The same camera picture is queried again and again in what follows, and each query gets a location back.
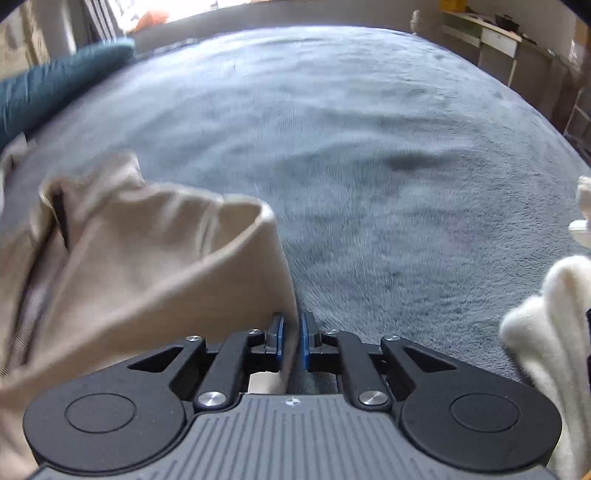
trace orange object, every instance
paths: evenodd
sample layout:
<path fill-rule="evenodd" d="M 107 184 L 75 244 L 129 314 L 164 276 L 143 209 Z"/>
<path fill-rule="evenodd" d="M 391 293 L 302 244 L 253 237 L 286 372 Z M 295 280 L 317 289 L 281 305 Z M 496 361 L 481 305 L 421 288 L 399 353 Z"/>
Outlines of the orange object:
<path fill-rule="evenodd" d="M 439 0 L 439 10 L 462 14 L 466 11 L 466 0 Z"/>
<path fill-rule="evenodd" d="M 162 10 L 148 10 L 142 18 L 139 19 L 138 24 L 134 28 L 134 32 L 143 30 L 144 28 L 153 27 L 154 25 L 165 24 L 170 14 Z"/>

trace gray gripper base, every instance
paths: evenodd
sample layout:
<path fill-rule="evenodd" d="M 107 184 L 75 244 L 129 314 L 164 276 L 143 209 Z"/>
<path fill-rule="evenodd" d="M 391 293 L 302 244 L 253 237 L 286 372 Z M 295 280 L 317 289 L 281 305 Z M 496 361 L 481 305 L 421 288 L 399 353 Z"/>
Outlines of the gray gripper base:
<path fill-rule="evenodd" d="M 79 477 L 41 468 L 34 480 Z M 390 416 L 342 395 L 244 395 L 232 410 L 202 414 L 169 454 L 133 472 L 95 480 L 555 480 L 541 466 L 489 476 L 418 451 Z"/>

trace beige cloth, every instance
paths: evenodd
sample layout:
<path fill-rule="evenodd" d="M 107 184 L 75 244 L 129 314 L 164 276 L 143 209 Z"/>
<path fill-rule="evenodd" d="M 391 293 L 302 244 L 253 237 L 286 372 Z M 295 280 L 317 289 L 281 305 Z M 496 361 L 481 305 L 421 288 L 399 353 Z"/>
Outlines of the beige cloth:
<path fill-rule="evenodd" d="M 52 205 L 60 191 L 67 250 Z M 50 302 L 39 310 L 43 302 L 33 294 L 19 309 L 47 238 L 50 266 L 35 289 L 49 291 Z M 84 180 L 41 188 L 30 224 L 0 248 L 0 296 L 2 480 L 22 479 L 36 467 L 22 415 L 49 387 L 187 335 L 216 342 L 237 330 L 265 329 L 282 311 L 288 368 L 258 374 L 250 388 L 281 391 L 298 337 L 293 284 L 270 207 L 246 196 L 145 184 L 131 154 Z M 15 319 L 36 307 L 43 314 L 28 361 L 15 365 L 7 360 L 19 352 L 9 347 Z"/>
<path fill-rule="evenodd" d="M 27 143 L 25 134 L 19 134 L 0 153 L 0 217 L 4 211 L 4 184 L 14 165 L 35 147 L 35 142 Z"/>

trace gray bedsheet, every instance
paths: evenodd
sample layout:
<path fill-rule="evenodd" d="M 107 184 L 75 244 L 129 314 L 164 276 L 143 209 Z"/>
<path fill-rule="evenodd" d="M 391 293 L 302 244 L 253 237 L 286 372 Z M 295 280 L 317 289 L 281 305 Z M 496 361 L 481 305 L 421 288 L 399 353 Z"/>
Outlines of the gray bedsheet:
<path fill-rule="evenodd" d="M 2 231 L 46 174 L 130 148 L 149 181 L 269 202 L 300 306 L 323 326 L 395 332 L 509 377 L 499 321 L 583 251 L 567 225 L 588 167 L 516 93 L 406 34 L 214 38 L 120 71 L 37 141 Z"/>

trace white towel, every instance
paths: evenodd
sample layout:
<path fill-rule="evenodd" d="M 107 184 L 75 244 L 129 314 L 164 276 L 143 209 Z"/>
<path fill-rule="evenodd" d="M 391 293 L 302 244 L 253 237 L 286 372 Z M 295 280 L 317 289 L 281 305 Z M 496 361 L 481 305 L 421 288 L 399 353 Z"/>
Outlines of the white towel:
<path fill-rule="evenodd" d="M 591 260 L 569 257 L 548 272 L 539 296 L 507 314 L 501 339 L 535 386 L 558 408 L 563 428 L 549 467 L 561 480 L 591 469 Z"/>

